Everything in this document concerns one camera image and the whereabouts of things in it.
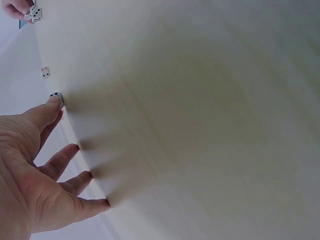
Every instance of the wooden surface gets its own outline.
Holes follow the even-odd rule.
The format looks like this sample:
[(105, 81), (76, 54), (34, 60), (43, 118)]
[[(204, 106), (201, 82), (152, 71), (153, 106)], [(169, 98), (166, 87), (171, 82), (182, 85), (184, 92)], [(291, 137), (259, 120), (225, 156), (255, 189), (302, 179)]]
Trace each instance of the wooden surface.
[(316, 0), (38, 5), (114, 239), (319, 237)]

